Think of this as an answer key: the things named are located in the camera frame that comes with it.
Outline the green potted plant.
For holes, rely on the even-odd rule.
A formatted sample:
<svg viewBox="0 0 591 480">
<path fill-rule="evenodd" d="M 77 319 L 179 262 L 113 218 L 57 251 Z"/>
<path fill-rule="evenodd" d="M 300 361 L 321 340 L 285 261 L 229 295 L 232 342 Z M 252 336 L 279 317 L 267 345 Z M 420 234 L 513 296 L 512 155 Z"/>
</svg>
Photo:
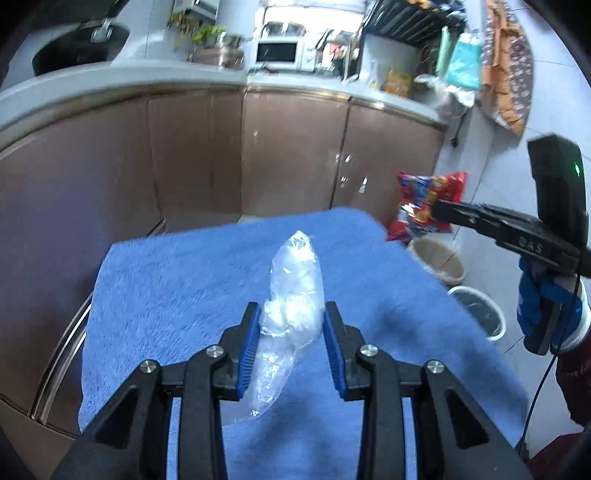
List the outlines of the green potted plant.
<svg viewBox="0 0 591 480">
<path fill-rule="evenodd" d="M 208 25 L 202 26 L 195 31 L 191 36 L 191 42 L 194 46 L 213 48 L 221 45 L 221 36 L 225 34 L 226 30 L 223 26 Z"/>
</svg>

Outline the brown kitchen cabinets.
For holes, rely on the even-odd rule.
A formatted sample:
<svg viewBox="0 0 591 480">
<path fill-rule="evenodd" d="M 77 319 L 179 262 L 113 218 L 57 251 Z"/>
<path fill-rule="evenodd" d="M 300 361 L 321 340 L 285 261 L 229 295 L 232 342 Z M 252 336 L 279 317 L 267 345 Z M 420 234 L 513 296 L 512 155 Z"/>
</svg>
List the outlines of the brown kitchen cabinets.
<svg viewBox="0 0 591 480">
<path fill-rule="evenodd" d="M 1 475 L 47 479 L 76 434 L 80 348 L 114 242 L 349 206 L 383 224 L 445 124 L 414 101 L 148 85 L 1 126 Z"/>
</svg>

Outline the teal hanging bag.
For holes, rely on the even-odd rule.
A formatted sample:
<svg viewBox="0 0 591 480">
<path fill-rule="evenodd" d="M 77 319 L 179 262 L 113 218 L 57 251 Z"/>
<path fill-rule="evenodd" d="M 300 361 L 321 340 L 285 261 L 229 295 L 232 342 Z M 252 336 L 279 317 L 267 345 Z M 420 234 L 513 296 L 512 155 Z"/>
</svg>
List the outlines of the teal hanging bag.
<svg viewBox="0 0 591 480">
<path fill-rule="evenodd" d="M 477 35 L 462 33 L 455 45 L 446 74 L 446 82 L 468 91 L 481 87 L 482 44 Z"/>
</svg>

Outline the brown rice cooker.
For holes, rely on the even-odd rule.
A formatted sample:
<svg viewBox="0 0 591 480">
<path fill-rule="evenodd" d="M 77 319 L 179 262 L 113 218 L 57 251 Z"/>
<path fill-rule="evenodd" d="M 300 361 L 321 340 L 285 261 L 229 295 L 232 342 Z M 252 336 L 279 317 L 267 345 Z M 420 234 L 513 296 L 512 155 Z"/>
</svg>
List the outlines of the brown rice cooker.
<svg viewBox="0 0 591 480">
<path fill-rule="evenodd" d="M 190 61 L 218 69 L 242 70 L 245 65 L 245 55 L 239 48 L 230 46 L 198 47 L 191 55 Z"/>
</svg>

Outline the white water heater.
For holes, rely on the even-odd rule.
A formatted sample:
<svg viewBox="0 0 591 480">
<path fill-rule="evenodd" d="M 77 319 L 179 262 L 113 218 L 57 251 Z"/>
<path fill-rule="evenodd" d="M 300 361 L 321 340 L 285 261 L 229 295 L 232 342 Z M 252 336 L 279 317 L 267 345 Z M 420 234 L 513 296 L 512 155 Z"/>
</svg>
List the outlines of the white water heater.
<svg viewBox="0 0 591 480">
<path fill-rule="evenodd" d="M 172 13 L 185 14 L 190 18 L 214 24 L 218 6 L 218 0 L 174 0 Z"/>
</svg>

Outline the black dish rack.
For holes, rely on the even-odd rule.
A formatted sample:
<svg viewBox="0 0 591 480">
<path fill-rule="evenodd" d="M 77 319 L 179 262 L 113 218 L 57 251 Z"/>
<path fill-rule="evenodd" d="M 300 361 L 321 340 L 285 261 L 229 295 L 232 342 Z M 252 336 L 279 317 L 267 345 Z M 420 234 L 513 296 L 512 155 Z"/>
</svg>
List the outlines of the black dish rack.
<svg viewBox="0 0 591 480">
<path fill-rule="evenodd" d="M 462 32 L 466 23 L 463 1 L 380 0 L 363 19 L 363 34 L 420 48 L 440 39 L 445 27 Z"/>
</svg>

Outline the red snack bag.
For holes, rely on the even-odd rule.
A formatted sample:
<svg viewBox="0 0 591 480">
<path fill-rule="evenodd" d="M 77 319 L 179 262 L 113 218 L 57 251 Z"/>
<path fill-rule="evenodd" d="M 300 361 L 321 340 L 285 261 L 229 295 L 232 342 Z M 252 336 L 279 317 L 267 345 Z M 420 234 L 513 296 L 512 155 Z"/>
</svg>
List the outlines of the red snack bag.
<svg viewBox="0 0 591 480">
<path fill-rule="evenodd" d="M 432 207 L 438 200 L 460 202 L 464 195 L 468 174 L 454 172 L 447 175 L 421 176 L 404 172 L 397 174 L 402 199 L 398 216 L 388 227 L 388 241 L 408 242 L 429 233 L 451 233 L 449 222 L 436 220 Z"/>
</svg>

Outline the white microwave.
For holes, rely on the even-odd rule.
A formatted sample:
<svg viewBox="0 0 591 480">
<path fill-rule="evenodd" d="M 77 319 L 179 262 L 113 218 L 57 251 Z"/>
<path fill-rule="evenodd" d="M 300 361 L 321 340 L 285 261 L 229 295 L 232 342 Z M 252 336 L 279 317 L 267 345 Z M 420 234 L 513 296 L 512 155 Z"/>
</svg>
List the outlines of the white microwave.
<svg viewBox="0 0 591 480">
<path fill-rule="evenodd" d="M 312 72 L 315 70 L 315 45 L 306 36 L 270 36 L 252 43 L 250 69 Z"/>
</svg>

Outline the white plastic bag hanging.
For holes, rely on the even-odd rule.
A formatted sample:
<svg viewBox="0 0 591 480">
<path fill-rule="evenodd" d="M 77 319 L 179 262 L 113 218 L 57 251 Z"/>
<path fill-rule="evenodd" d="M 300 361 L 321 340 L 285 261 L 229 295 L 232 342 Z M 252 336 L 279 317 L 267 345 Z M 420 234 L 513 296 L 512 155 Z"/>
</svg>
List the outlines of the white plastic bag hanging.
<svg viewBox="0 0 591 480">
<path fill-rule="evenodd" d="M 459 119 L 475 105 L 473 91 L 450 85 L 440 77 L 421 74 L 414 79 L 414 98 L 445 120 Z"/>
</svg>

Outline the yellow box on counter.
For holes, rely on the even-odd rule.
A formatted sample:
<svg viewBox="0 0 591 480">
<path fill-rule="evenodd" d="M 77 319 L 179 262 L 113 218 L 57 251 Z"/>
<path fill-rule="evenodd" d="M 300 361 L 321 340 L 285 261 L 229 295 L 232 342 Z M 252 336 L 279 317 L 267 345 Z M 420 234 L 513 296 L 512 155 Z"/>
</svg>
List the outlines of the yellow box on counter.
<svg viewBox="0 0 591 480">
<path fill-rule="evenodd" d="M 404 71 L 389 70 L 383 90 L 403 98 L 411 96 L 412 76 Z"/>
</svg>

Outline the blue towel mat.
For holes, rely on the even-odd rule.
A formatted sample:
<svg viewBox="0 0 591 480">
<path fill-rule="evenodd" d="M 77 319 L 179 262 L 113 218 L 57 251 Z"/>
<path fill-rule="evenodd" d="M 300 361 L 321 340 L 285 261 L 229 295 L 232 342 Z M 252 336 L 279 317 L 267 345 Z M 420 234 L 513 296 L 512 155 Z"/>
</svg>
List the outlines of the blue towel mat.
<svg viewBox="0 0 591 480">
<path fill-rule="evenodd" d="M 145 359 L 190 359 L 270 295 L 280 246 L 304 232 L 318 255 L 325 299 L 394 359 L 442 361 L 516 444 L 525 389 L 497 348 L 446 289 L 362 211 L 232 224 L 114 244 L 94 286 L 82 351 L 81 426 Z M 305 350 L 266 413 L 225 426 L 232 479 L 352 479 L 363 407 L 339 398 L 325 345 Z"/>
</svg>

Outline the kitchen faucet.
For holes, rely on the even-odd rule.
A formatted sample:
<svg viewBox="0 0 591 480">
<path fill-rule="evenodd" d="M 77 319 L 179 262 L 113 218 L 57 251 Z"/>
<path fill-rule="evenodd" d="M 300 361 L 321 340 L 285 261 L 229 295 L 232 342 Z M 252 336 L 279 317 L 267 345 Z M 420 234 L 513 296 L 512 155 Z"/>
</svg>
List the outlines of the kitchen faucet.
<svg viewBox="0 0 591 480">
<path fill-rule="evenodd" d="M 315 45 L 315 70 L 342 81 L 358 73 L 359 58 L 358 33 L 328 29 Z"/>
</svg>

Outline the black wok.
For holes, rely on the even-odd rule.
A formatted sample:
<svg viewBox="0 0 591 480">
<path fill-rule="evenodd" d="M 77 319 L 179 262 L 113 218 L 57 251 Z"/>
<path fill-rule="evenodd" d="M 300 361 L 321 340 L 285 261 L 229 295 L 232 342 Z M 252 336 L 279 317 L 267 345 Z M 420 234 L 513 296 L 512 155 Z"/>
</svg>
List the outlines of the black wok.
<svg viewBox="0 0 591 480">
<path fill-rule="evenodd" d="M 113 61 L 125 46 L 129 30 L 116 23 L 108 23 L 107 37 L 95 42 L 93 33 L 101 29 L 98 22 L 78 27 L 43 46 L 32 59 L 35 76 L 67 68 Z"/>
</svg>

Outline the orange patterned apron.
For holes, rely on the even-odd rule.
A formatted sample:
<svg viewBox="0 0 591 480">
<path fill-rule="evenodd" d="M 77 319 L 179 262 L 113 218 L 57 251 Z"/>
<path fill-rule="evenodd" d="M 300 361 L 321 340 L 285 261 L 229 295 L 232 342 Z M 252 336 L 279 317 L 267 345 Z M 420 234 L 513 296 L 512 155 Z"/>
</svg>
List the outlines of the orange patterned apron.
<svg viewBox="0 0 591 480">
<path fill-rule="evenodd" d="M 521 138 L 530 115 L 534 59 L 525 31 L 506 1 L 487 1 L 480 104 L 484 113 Z"/>
</svg>

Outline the wooden waste basket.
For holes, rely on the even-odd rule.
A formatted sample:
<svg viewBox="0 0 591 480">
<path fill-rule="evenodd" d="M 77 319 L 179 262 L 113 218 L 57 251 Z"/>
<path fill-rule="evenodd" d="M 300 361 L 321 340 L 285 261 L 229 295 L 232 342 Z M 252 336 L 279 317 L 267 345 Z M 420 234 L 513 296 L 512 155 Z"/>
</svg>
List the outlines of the wooden waste basket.
<svg viewBox="0 0 591 480">
<path fill-rule="evenodd" d="M 461 285 L 466 277 L 466 268 L 460 255 L 446 243 L 431 237 L 410 241 L 407 251 L 421 266 L 448 287 Z"/>
</svg>

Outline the white trash bin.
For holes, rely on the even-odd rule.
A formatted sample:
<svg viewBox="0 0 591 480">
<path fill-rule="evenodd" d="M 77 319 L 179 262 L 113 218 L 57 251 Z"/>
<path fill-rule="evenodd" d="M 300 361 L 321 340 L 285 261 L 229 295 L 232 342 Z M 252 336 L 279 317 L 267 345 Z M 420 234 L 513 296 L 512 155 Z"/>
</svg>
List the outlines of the white trash bin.
<svg viewBox="0 0 591 480">
<path fill-rule="evenodd" d="M 490 342 L 497 342 L 505 335 L 507 329 L 505 316 L 497 303 L 488 295 L 464 285 L 451 288 L 448 295 L 472 316 Z"/>
</svg>

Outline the clear white plastic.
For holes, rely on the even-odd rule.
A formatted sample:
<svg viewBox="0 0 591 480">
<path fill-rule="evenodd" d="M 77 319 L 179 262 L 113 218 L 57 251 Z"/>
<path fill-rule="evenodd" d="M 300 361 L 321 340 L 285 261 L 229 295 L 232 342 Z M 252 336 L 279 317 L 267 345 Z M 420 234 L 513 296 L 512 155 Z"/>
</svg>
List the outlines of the clear white plastic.
<svg viewBox="0 0 591 480">
<path fill-rule="evenodd" d="M 224 426 L 256 419 L 280 397 L 297 361 L 321 336 L 325 291 L 318 255 L 297 231 L 280 246 L 270 268 L 270 298 L 259 317 L 259 346 L 249 388 L 221 404 Z"/>
</svg>

